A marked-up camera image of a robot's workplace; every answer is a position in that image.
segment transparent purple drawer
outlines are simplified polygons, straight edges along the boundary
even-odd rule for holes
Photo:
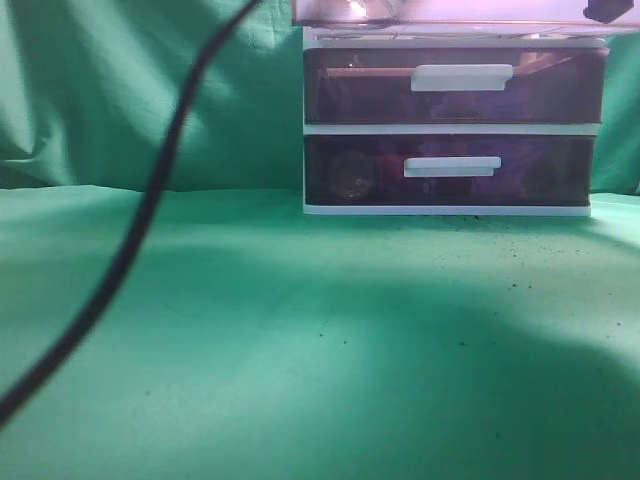
[[[309,26],[429,25],[449,33],[607,35],[640,29],[633,0],[293,0]]]
[[[589,206],[593,137],[305,137],[308,205]]]
[[[599,123],[607,49],[311,49],[310,124]]]

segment plastic drawer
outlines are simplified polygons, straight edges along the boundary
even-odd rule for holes
[[[307,205],[589,206],[594,137],[305,138]]]
[[[308,124],[600,123],[606,48],[310,49]]]

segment white drawer handle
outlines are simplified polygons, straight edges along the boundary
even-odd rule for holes
[[[407,178],[492,177],[502,166],[500,157],[408,158],[404,162]]]
[[[414,92],[499,91],[513,78],[513,65],[420,65],[411,74]]]

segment green fabric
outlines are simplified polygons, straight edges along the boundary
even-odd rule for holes
[[[0,389],[138,199],[0,192]],[[640,198],[596,195],[593,219],[300,203],[168,194],[104,323],[0,435],[0,478],[640,478]]]
[[[0,0],[0,186],[140,189],[197,48],[238,0]],[[300,188],[300,31],[267,0],[212,69],[172,188]],[[612,42],[593,186],[640,180],[640,38]]]

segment black cable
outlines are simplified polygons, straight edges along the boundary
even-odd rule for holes
[[[235,17],[216,32],[198,54],[198,58],[182,87],[178,106],[165,136],[160,156],[126,237],[101,283],[73,323],[0,400],[0,431],[73,354],[99,322],[102,314],[118,293],[140,251],[158,209],[175,163],[180,135],[207,67],[235,29],[261,1],[250,0]]]

